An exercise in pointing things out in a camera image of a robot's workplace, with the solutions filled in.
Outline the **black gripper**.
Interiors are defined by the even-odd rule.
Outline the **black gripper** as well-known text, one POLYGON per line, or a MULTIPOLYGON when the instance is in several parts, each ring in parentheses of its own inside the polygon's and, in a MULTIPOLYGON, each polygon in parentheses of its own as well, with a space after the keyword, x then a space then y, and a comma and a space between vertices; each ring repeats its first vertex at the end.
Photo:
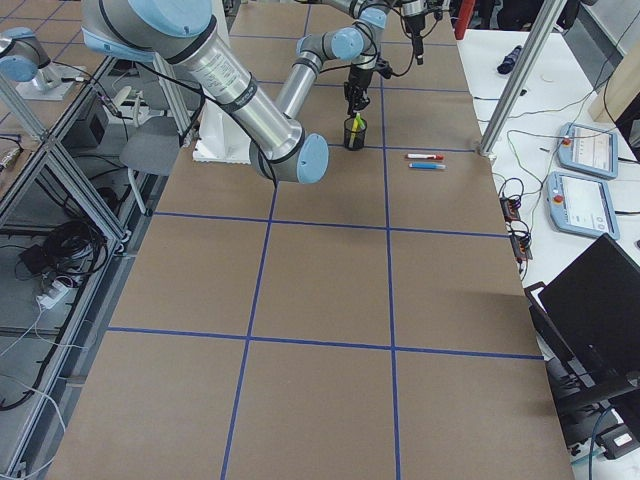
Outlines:
POLYGON ((424 46, 420 44, 422 32, 426 27, 424 15, 413 15, 403 17, 404 31, 412 39, 413 55, 416 56, 417 65, 424 64, 424 46))
POLYGON ((355 115, 355 100, 357 100, 358 112, 364 111, 371 103, 368 88, 372 76, 373 71, 371 69, 362 69, 355 65, 350 67, 347 82, 344 84, 344 96, 349 117, 355 115))

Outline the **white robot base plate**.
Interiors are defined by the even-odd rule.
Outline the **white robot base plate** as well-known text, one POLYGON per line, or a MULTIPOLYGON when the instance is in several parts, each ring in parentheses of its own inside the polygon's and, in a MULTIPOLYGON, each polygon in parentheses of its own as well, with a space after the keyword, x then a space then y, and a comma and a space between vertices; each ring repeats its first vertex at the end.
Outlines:
POLYGON ((250 164, 250 139, 221 108, 206 101, 193 159, 200 163, 250 164))

